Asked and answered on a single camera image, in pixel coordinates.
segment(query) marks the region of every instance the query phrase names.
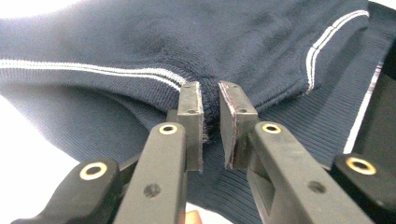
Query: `metal ring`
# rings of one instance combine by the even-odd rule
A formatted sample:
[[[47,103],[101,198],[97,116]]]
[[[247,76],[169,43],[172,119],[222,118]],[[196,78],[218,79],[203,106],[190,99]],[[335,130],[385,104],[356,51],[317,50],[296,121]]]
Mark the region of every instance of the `metal ring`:
[[[99,171],[94,174],[88,174],[88,170],[90,170],[91,168],[99,168]],[[79,177],[83,180],[93,180],[104,175],[106,171],[107,171],[107,166],[104,163],[94,162],[84,166],[81,172],[79,172]]]
[[[357,166],[356,163],[363,164],[365,168],[361,168]],[[346,160],[346,165],[349,166],[349,168],[351,168],[352,170],[362,175],[374,175],[376,173],[375,167],[370,162],[355,157],[349,157]]]
[[[173,124],[165,124],[161,126],[160,133],[161,134],[172,134],[177,132],[177,126]]]
[[[267,133],[280,133],[281,129],[276,124],[264,124],[262,129]]]

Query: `navy knit garment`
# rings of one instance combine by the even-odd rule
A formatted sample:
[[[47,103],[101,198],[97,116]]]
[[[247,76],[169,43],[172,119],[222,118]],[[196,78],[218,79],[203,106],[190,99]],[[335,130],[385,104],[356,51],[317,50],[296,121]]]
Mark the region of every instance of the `navy knit garment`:
[[[246,174],[224,169],[219,81],[331,164],[395,37],[396,12],[361,0],[89,0],[0,20],[0,93],[75,159],[123,162],[199,81],[210,141],[189,201],[259,223]]]

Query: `white stripe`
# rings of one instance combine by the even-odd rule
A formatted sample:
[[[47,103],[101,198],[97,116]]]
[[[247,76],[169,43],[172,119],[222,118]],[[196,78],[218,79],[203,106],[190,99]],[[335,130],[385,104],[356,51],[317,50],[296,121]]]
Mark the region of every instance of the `white stripe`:
[[[170,80],[175,81],[180,86],[187,83],[187,80],[184,77],[163,68],[123,69],[85,63],[48,63],[21,60],[0,60],[0,69],[2,68],[81,71],[114,77],[151,78],[161,81],[177,91],[180,91],[180,87]]]
[[[306,93],[311,92],[315,87],[315,67],[316,67],[317,57],[320,51],[326,46],[326,44],[330,41],[330,39],[341,27],[343,27],[347,22],[359,16],[369,17],[369,12],[365,10],[357,10],[339,18],[323,32],[320,38],[309,49],[305,60],[306,73],[307,73],[308,85],[309,85]]]
[[[364,95],[363,101],[361,102],[361,107],[359,108],[358,115],[356,116],[355,123],[353,124],[349,137],[346,140],[346,145],[344,147],[344,154],[352,152],[353,146],[355,145],[356,138],[358,137],[359,129],[361,128],[361,122],[363,121],[364,114],[366,113],[367,107],[370,103],[371,96],[373,95],[373,90],[375,84],[378,81],[379,74],[381,73],[382,63],[376,66],[375,72],[373,74],[369,89]]]

